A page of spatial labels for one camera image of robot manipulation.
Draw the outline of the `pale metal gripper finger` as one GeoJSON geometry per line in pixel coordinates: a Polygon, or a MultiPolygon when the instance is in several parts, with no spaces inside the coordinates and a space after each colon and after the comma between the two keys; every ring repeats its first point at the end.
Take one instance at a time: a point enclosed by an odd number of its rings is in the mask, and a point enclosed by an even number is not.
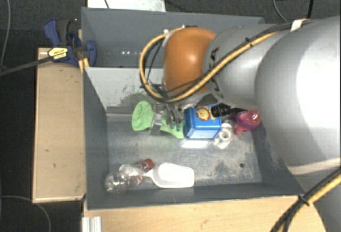
{"type": "Polygon", "coordinates": [[[152,107],[153,109],[153,118],[152,124],[150,128],[150,135],[158,135],[160,133],[162,127],[162,118],[163,118],[163,105],[161,103],[155,103],[152,107]]]}

